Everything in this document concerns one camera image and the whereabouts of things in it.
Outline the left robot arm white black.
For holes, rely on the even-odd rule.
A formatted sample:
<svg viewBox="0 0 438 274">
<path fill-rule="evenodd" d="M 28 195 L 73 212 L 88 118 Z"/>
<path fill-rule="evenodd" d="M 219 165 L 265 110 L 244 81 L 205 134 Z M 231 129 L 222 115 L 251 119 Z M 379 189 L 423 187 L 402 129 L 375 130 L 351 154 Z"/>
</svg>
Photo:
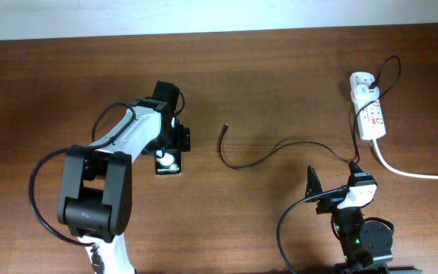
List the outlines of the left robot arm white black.
<svg viewBox="0 0 438 274">
<path fill-rule="evenodd" d="M 65 154 L 57 219 L 85 250 L 95 273 L 134 273 L 124 231 L 132 213 L 132 163 L 139 155 L 162 158 L 189 150 L 176 119 L 183 93 L 159 81 L 150 97 L 126 104 L 124 117 L 90 147 Z"/>
</svg>

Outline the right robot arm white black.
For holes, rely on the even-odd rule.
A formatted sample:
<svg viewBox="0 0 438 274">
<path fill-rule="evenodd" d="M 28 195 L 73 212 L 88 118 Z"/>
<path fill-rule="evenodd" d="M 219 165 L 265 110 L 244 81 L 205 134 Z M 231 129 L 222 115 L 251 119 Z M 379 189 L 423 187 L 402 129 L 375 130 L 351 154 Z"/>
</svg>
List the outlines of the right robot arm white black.
<svg viewBox="0 0 438 274">
<path fill-rule="evenodd" d="M 324 191 L 312 166 L 307 168 L 308 202 L 317 204 L 316 213 L 330 214 L 345 261 L 334 266 L 335 273 L 389 273 L 394 225 L 377 217 L 364 217 L 362 208 L 374 199 L 378 184 L 369 172 L 353 161 L 348 164 L 350 176 L 345 185 Z"/>
</svg>

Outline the black smartphone white circles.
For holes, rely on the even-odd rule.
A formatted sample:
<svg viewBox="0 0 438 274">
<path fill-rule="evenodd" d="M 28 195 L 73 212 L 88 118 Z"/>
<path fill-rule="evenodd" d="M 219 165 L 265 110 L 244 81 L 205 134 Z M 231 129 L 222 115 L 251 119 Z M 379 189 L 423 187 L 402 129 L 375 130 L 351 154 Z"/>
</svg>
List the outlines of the black smartphone white circles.
<svg viewBox="0 0 438 274">
<path fill-rule="evenodd" d="M 181 151 L 169 149 L 156 151 L 155 174 L 157 176 L 178 175 L 182 173 Z"/>
</svg>

